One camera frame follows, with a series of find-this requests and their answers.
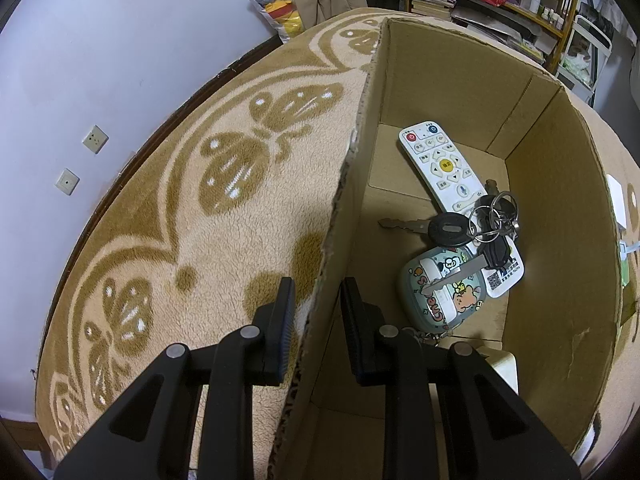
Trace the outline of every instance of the rug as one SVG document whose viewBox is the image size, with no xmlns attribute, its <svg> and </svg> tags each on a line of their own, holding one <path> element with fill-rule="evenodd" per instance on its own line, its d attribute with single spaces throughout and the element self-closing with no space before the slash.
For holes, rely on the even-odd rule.
<svg viewBox="0 0 640 480">
<path fill-rule="evenodd" d="M 124 186 L 44 340 L 36 417 L 57 460 L 167 345 L 217 343 L 292 276 L 286 380 L 254 388 L 255 473 L 266 476 L 367 63 L 390 14 L 353 10 L 276 49 L 190 114 Z"/>
</svg>

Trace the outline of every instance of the qr code tag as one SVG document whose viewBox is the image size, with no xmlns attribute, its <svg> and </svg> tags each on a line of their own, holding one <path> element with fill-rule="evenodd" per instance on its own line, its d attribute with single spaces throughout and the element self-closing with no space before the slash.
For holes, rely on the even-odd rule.
<svg viewBox="0 0 640 480">
<path fill-rule="evenodd" d="M 491 274 L 486 281 L 491 290 L 495 290 L 500 285 L 502 285 L 502 280 L 500 279 L 500 274 L 497 270 L 493 274 Z"/>
</svg>

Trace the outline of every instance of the electrical outlet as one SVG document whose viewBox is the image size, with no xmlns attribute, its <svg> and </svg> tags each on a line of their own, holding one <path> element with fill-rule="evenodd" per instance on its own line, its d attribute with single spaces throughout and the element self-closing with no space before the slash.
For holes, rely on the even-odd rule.
<svg viewBox="0 0 640 480">
<path fill-rule="evenodd" d="M 84 138 L 82 143 L 88 147 L 92 152 L 98 153 L 105 143 L 109 140 L 109 137 L 98 126 L 91 128 L 89 134 Z"/>
<path fill-rule="evenodd" d="M 74 192 L 78 182 L 80 182 L 80 179 L 65 168 L 62 175 L 60 175 L 60 178 L 56 182 L 56 187 L 64 194 L 70 195 Z"/>
</svg>

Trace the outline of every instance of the white remote control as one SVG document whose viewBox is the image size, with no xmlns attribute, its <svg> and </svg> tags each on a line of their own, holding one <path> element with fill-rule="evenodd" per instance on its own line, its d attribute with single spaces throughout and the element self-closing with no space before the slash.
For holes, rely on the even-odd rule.
<svg viewBox="0 0 640 480">
<path fill-rule="evenodd" d="M 486 195 L 482 183 L 444 130 L 433 121 L 414 124 L 400 131 L 400 143 L 428 184 L 443 211 L 469 216 L 476 201 Z M 512 262 L 503 272 L 482 269 L 487 284 L 486 293 L 498 298 L 524 274 L 520 253 L 509 237 Z M 475 256 L 479 242 L 466 245 Z"/>
<path fill-rule="evenodd" d="M 486 195 L 462 153 L 436 123 L 428 121 L 402 130 L 400 142 L 443 211 L 464 214 Z"/>
</svg>

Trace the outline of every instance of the wooden shelf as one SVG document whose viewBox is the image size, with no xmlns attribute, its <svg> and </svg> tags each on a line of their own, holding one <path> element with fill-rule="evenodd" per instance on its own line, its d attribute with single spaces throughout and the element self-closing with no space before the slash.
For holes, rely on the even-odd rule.
<svg viewBox="0 0 640 480">
<path fill-rule="evenodd" d="M 560 63 L 560 57 L 562 56 L 562 52 L 564 51 L 566 42 L 568 41 L 569 35 L 571 34 L 574 23 L 575 9 L 577 5 L 578 0 L 571 0 L 568 9 L 562 10 L 561 14 L 564 14 L 564 26 L 562 27 L 562 30 L 556 29 L 553 25 L 551 25 L 551 23 L 544 21 L 540 16 L 534 14 L 533 12 L 529 12 L 528 10 L 522 9 L 517 5 L 506 3 L 502 5 L 502 8 L 516 12 L 529 21 L 536 23 L 543 29 L 544 32 L 549 33 L 556 40 L 558 40 L 551 54 L 546 58 L 545 63 L 545 68 L 549 70 L 549 72 L 555 73 L 556 69 L 558 68 L 558 64 Z M 404 8 L 407 10 L 411 9 L 411 0 L 404 0 Z"/>
<path fill-rule="evenodd" d="M 533 12 L 529 12 L 528 10 L 525 10 L 522 7 L 519 7 L 514 4 L 510 4 L 510 3 L 504 3 L 502 4 L 502 6 L 505 7 L 506 9 L 517 12 L 521 16 L 524 16 L 525 18 L 527 18 L 528 20 L 531 20 L 534 23 L 537 23 L 540 27 L 544 28 L 547 32 L 550 32 L 551 34 L 553 34 L 556 38 L 562 38 L 562 30 L 558 30 L 553 25 L 551 25 L 551 23 L 547 23 L 545 20 L 543 20 Z"/>
</svg>

